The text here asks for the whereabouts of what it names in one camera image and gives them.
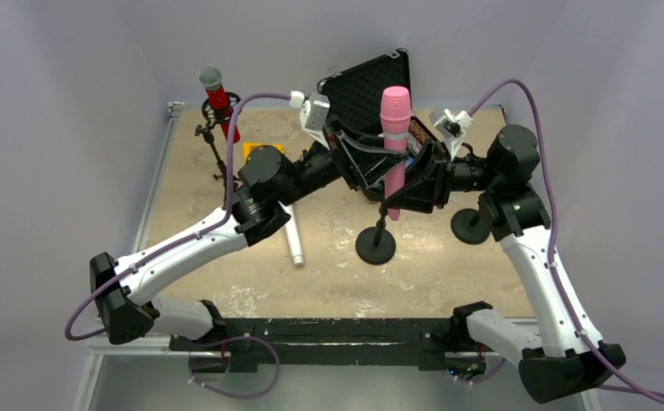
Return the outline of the red glitter microphone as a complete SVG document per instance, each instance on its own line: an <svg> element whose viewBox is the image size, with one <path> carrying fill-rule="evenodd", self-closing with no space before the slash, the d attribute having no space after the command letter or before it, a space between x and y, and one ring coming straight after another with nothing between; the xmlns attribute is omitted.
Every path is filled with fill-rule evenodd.
<svg viewBox="0 0 664 411"><path fill-rule="evenodd" d="M239 131L231 133L230 117L234 112L234 105L240 101L235 93L227 93L222 84L222 75L219 69L213 65L202 67L198 74L199 82L204 87L207 95L204 117L213 128L216 125L221 127L224 137L231 139L234 143L240 141Z"/></svg>

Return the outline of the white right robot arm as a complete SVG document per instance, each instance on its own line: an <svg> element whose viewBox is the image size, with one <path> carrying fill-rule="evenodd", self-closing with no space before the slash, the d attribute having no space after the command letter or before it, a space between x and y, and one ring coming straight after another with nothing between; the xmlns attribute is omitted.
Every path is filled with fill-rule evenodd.
<svg viewBox="0 0 664 411"><path fill-rule="evenodd" d="M539 403L600 388L625 364L583 309L555 248L552 208L530 186L542 145L520 125L506 125L484 157L451 158L427 142L407 182L384 199L387 209L431 212L453 192L476 191L475 209L457 211L453 234L463 243L495 240L511 261L533 308L537 333L525 332L483 301L456 307L438 338L461 349L481 344L516 367Z"/></svg>

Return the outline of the white toy microphone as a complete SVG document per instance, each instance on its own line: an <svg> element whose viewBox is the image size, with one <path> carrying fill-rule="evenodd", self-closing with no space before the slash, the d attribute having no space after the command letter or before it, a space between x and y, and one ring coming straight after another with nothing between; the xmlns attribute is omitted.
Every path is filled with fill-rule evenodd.
<svg viewBox="0 0 664 411"><path fill-rule="evenodd" d="M302 250L302 242L293 206L284 205L284 211L287 212L290 216L290 220L284 226L284 233L289 247L292 263L297 268L303 267L304 257Z"/></svg>

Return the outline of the pink toy microphone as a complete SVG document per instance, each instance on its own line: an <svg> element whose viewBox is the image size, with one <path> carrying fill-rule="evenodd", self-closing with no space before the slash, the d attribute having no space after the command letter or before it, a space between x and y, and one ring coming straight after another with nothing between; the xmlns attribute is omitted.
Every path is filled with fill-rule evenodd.
<svg viewBox="0 0 664 411"><path fill-rule="evenodd" d="M385 199L387 200L405 184L407 162L407 139L412 116L410 91L404 86L389 86L381 96L380 124L384 147L401 152L404 161L393 167L385 179Z"/></svg>

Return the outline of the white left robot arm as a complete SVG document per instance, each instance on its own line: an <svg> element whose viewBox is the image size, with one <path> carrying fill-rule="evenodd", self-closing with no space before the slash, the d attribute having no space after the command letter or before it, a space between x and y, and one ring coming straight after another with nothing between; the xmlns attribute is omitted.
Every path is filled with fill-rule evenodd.
<svg viewBox="0 0 664 411"><path fill-rule="evenodd" d="M178 301L161 293L226 254L274 235L290 221L285 207L344 177L353 188L374 185L404 165L405 152L364 145L340 131L328 146L315 142L293 162L275 146L253 149L238 171L230 202L198 223L138 253L90 261L95 304L109 342L129 343L150 332L198 341L221 324L209 301Z"/></svg>

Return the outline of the black clip stand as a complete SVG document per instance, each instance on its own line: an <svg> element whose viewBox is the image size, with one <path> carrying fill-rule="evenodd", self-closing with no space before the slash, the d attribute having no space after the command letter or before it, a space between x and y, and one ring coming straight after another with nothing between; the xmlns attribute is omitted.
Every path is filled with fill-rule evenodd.
<svg viewBox="0 0 664 411"><path fill-rule="evenodd" d="M387 216L387 208L381 206L380 217L375 226L364 229L356 238L356 254L370 265L388 263L397 250L397 243L392 233L386 229Z"/></svg>
<svg viewBox="0 0 664 411"><path fill-rule="evenodd" d="M451 230L458 240L469 245L482 244L490 235L488 223L472 208L462 209L452 216Z"/></svg>

